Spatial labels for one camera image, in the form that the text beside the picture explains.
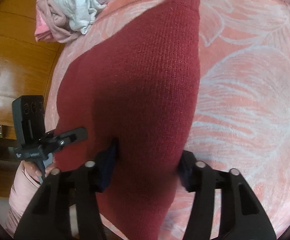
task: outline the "bed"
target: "bed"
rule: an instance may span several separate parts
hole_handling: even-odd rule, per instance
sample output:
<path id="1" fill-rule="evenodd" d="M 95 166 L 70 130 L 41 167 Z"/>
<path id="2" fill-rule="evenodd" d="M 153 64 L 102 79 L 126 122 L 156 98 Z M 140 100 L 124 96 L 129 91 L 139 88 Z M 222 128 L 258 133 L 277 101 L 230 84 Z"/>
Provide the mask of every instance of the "bed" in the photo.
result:
<path id="1" fill-rule="evenodd" d="M 162 1 L 110 0 L 90 31 L 66 45 L 53 74 L 47 131 L 58 122 L 57 91 L 69 64 Z M 199 35 L 200 91 L 185 149 L 214 169 L 238 168 L 282 236 L 290 226 L 290 0 L 201 0 Z M 220 192 L 215 200 L 212 238 Z M 192 202 L 179 185 L 159 239 L 182 239 Z"/>

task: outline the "knit fabric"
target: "knit fabric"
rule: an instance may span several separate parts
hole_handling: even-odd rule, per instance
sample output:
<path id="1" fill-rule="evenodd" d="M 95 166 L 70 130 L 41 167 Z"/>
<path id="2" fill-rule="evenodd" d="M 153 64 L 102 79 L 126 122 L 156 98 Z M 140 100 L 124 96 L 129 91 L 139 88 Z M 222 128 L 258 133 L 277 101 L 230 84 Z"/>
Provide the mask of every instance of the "knit fabric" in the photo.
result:
<path id="1" fill-rule="evenodd" d="M 166 0 L 78 57 L 57 96 L 60 134 L 88 139 L 55 154 L 72 170 L 119 139 L 100 212 L 130 240 L 157 240 L 177 183 L 199 87 L 200 0 Z"/>

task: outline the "black mount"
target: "black mount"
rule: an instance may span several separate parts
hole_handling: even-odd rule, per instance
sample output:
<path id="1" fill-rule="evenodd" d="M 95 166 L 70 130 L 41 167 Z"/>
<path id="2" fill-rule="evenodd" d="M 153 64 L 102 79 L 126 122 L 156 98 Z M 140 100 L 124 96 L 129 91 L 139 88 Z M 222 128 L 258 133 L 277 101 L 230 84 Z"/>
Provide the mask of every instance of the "black mount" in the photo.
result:
<path id="1" fill-rule="evenodd" d="M 54 130 L 52 130 L 30 145 L 19 146 L 14 149 L 14 152 L 19 160 L 34 162 L 42 173 L 42 180 L 45 180 L 45 166 L 43 161 L 48 159 L 48 154 L 53 154 L 62 150 L 67 145 L 86 139 L 87 131 L 84 127 L 57 136 L 54 136 Z"/>
<path id="2" fill-rule="evenodd" d="M 276 240 L 275 231 L 253 190 L 237 169 L 213 170 L 183 151 L 178 171 L 188 192 L 196 192 L 183 240 L 209 240 L 215 189 L 221 189 L 219 236 L 214 240 Z"/>
<path id="3" fill-rule="evenodd" d="M 110 184 L 118 155 L 118 141 L 74 171 L 51 171 L 25 210 L 15 240 L 70 240 L 70 199 L 74 195 L 80 239 L 106 240 L 96 192 Z"/>

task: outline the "metal bolt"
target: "metal bolt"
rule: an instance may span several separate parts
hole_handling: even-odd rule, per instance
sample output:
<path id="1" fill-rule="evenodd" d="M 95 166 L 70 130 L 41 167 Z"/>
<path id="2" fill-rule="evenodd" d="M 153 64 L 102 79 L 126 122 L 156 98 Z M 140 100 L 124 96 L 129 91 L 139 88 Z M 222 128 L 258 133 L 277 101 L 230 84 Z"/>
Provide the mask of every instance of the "metal bolt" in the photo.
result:
<path id="1" fill-rule="evenodd" d="M 231 169 L 230 173 L 233 174 L 234 176 L 238 176 L 240 174 L 240 171 L 238 169 Z"/>
<path id="2" fill-rule="evenodd" d="M 59 174 L 61 172 L 61 170 L 59 169 L 59 168 L 54 168 L 54 169 L 52 169 L 52 171 L 51 171 L 51 175 L 57 175 L 57 174 Z"/>
<path id="3" fill-rule="evenodd" d="M 205 168 L 206 167 L 206 163 L 202 162 L 202 161 L 198 161 L 198 162 L 196 162 L 196 166 L 198 168 Z"/>
<path id="4" fill-rule="evenodd" d="M 95 165 L 95 162 L 94 161 L 85 162 L 85 167 L 87 167 L 87 168 L 94 167 L 94 165 Z"/>

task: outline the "finger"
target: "finger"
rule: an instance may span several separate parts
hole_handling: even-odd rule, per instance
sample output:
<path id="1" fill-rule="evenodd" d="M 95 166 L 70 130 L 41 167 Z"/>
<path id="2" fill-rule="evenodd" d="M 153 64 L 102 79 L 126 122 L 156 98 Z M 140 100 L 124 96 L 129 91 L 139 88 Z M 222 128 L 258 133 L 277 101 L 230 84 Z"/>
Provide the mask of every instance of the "finger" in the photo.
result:
<path id="1" fill-rule="evenodd" d="M 54 169 L 54 168 L 56 168 L 56 163 L 52 163 L 52 164 L 48 165 L 45 169 L 45 173 L 49 174 L 52 171 L 52 169 Z"/>
<path id="2" fill-rule="evenodd" d="M 35 163 L 23 161 L 23 165 L 27 173 L 32 178 L 37 179 L 37 176 L 40 177 L 42 175 L 41 171 L 38 169 Z"/>

